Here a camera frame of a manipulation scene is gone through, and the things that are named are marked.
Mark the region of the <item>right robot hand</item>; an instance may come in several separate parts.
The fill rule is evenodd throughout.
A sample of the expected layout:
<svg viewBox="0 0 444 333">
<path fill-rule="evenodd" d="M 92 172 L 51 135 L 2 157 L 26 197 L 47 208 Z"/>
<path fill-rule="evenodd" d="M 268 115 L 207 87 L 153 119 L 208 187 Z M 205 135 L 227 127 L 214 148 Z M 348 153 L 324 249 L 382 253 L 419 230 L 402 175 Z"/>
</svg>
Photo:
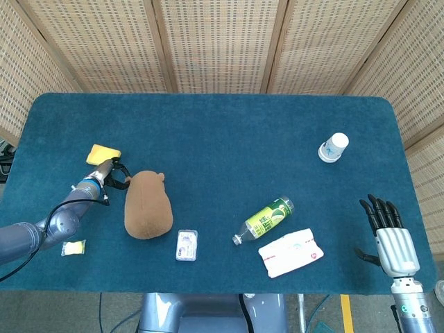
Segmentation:
<svg viewBox="0 0 444 333">
<path fill-rule="evenodd" d="M 355 248 L 356 256 L 381 267 L 391 278 L 413 277 L 420 270 L 420 264 L 411 234 L 404 227 L 397 207 L 371 194 L 368 200 L 361 199 L 359 204 L 368 218 L 377 254 L 369 255 Z"/>
</svg>

